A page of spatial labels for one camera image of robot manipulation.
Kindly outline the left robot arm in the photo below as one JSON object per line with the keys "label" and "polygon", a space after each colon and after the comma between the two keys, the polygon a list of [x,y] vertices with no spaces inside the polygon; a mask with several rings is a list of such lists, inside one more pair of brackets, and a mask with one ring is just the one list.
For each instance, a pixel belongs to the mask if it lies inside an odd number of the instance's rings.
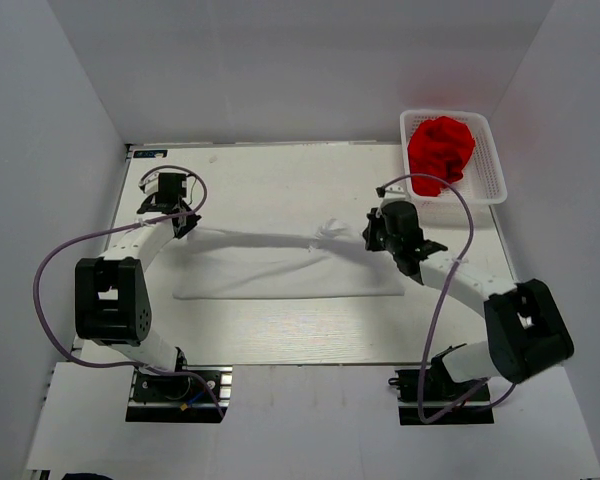
{"label": "left robot arm", "polygon": [[78,337],[109,347],[137,368],[157,374],[157,387],[179,399],[191,387],[182,351],[152,328],[145,272],[170,242],[198,224],[208,191],[203,180],[183,167],[149,170],[139,188],[145,198],[136,222],[96,258],[75,267],[75,327]]}

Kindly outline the white t shirt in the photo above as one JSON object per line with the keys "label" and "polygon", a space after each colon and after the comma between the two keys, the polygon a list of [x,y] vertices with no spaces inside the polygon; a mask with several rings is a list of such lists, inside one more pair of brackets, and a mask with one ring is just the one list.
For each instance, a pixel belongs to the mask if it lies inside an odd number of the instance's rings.
{"label": "white t shirt", "polygon": [[360,233],[331,218],[314,232],[200,228],[176,256],[177,300],[401,297],[393,262],[364,249]]}

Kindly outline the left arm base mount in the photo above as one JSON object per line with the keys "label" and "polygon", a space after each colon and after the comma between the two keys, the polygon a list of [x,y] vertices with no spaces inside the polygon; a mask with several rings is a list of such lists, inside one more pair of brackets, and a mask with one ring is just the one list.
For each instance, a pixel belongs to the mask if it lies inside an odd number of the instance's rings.
{"label": "left arm base mount", "polygon": [[136,371],[126,408],[129,423],[219,424],[229,407],[231,366],[186,366],[206,383],[191,377],[163,377]]}

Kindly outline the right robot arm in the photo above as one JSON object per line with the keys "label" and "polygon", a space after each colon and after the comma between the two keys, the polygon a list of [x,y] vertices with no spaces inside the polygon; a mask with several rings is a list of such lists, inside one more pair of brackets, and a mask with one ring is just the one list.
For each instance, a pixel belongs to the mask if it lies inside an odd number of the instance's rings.
{"label": "right robot arm", "polygon": [[385,202],[367,214],[365,249],[391,255],[400,273],[440,291],[484,319],[486,339],[451,347],[431,361],[431,384],[452,399],[469,381],[501,377],[513,384],[571,358],[575,347],[549,287],[515,283],[462,263],[427,240],[413,204]]}

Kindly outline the red t shirt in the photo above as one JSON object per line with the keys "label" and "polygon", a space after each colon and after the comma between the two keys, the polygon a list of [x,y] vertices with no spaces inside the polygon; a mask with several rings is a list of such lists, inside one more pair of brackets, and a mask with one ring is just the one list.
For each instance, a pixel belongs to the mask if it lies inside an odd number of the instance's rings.
{"label": "red t shirt", "polygon": [[[475,145],[466,124],[448,116],[425,120],[407,146],[410,170],[435,176],[449,184],[456,183],[463,179]],[[417,195],[436,197],[446,186],[428,176],[413,177],[412,188]]]}

